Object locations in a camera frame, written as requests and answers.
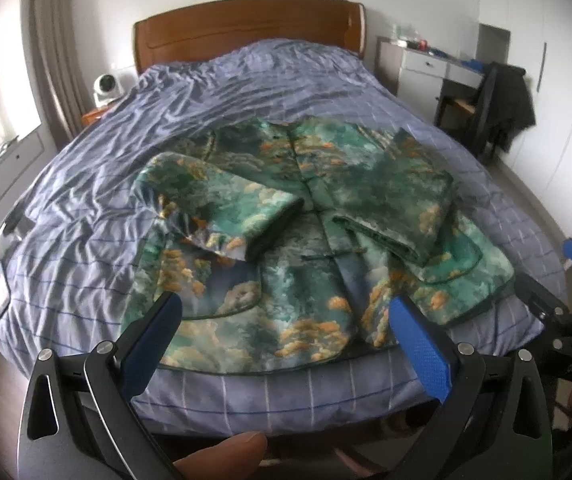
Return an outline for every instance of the green floral jacket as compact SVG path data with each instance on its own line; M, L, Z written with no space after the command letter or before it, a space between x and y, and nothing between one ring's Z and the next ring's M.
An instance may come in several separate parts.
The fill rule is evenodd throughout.
M453 187L403 130L254 119L183 139L135 183L158 218L122 328L175 291L184 319L162 364L231 374L395 344L387 306L402 290L451 323L513 274Z

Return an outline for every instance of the floor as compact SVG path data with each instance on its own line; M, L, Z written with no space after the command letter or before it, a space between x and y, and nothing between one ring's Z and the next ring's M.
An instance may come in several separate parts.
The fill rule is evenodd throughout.
M537 210L525 199L522 193L501 174L497 168L490 172L498 185L528 214L542 226L551 241L558 240L559 233L546 229L546 224ZM566 272L569 308L572 311L572 267ZM18 370L7 363L0 354L0 465L10 478L16 478L16 443L21 411L28 382ZM412 439L395 439L393 444L373 444L361 451L371 460L386 466L393 466L402 456Z

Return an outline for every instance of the brown curtain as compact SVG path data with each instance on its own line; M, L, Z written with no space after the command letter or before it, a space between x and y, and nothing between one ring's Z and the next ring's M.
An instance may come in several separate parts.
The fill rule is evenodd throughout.
M58 149L81 130L92 107L82 92L71 0L30 0L29 33L38 94Z

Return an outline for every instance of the wardrobe handle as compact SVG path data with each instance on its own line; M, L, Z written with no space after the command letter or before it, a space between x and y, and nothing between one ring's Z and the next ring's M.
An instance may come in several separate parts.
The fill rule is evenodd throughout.
M548 48L548 43L544 41L544 50L541 52L541 66L540 66L540 78L537 81L537 92L540 91L541 87L541 78L544 75L544 65L546 63L546 50Z

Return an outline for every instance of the headboard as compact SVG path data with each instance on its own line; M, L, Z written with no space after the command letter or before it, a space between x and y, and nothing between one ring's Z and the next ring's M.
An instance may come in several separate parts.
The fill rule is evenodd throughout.
M362 4L347 0L221 0L170 10L134 25L138 73L155 63L204 61L253 41L289 38L364 55Z

